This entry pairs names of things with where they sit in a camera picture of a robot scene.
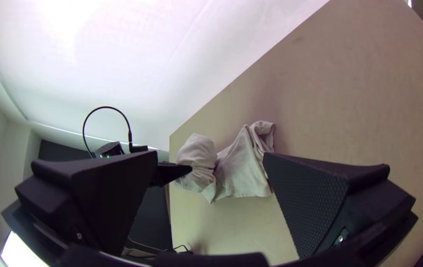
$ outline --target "crumpled towel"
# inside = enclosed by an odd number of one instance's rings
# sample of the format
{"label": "crumpled towel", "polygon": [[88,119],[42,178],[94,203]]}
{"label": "crumpled towel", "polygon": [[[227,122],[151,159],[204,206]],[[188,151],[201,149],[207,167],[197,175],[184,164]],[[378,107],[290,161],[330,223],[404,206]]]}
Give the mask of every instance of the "crumpled towel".
{"label": "crumpled towel", "polygon": [[273,132],[270,122],[244,125],[233,144],[218,154],[211,139],[194,133],[177,153],[177,164],[192,166],[192,172],[174,183],[201,192],[209,203],[224,197],[271,195],[262,160],[265,152],[274,152]]}

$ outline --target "power cord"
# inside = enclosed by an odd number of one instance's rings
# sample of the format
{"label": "power cord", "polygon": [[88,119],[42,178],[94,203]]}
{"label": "power cord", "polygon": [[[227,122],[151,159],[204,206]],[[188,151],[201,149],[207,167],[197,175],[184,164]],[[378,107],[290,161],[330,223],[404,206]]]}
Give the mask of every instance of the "power cord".
{"label": "power cord", "polygon": [[85,146],[86,149],[88,150],[88,153],[90,155],[91,158],[94,158],[93,155],[91,154],[91,151],[89,150],[89,147],[86,143],[86,138],[85,138],[85,125],[86,125],[86,121],[88,120],[88,118],[90,117],[91,114],[93,114],[93,112],[95,112],[96,110],[99,109],[103,109],[103,108],[109,108],[112,110],[116,110],[117,112],[121,113],[121,115],[124,117],[124,119],[126,120],[127,123],[127,128],[129,129],[129,132],[127,133],[127,140],[129,141],[129,153],[132,153],[132,132],[131,132],[131,126],[129,125],[129,121],[127,120],[126,116],[124,115],[124,113],[121,112],[121,110],[114,108],[114,107],[110,107],[110,106],[102,106],[102,107],[98,107],[93,109],[88,116],[85,118],[85,121],[83,122],[83,142],[85,142]]}

